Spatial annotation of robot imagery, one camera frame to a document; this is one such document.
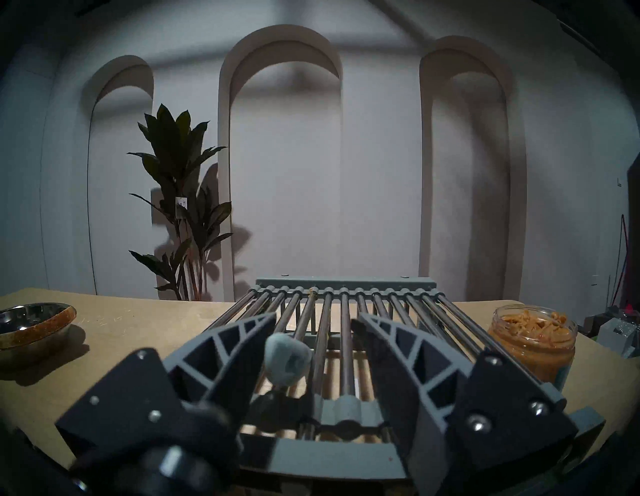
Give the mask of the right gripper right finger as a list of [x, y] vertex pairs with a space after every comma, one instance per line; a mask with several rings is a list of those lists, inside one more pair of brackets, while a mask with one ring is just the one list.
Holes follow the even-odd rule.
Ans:
[[377, 315], [351, 328], [419, 495], [491, 495], [553, 469], [579, 432], [496, 351], [472, 363], [444, 340]]

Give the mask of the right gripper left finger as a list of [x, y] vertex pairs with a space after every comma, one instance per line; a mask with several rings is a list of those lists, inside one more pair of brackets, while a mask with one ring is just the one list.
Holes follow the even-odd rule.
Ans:
[[129, 353], [56, 422], [75, 476], [229, 476], [241, 452], [264, 350], [267, 313], [212, 327], [162, 360]]

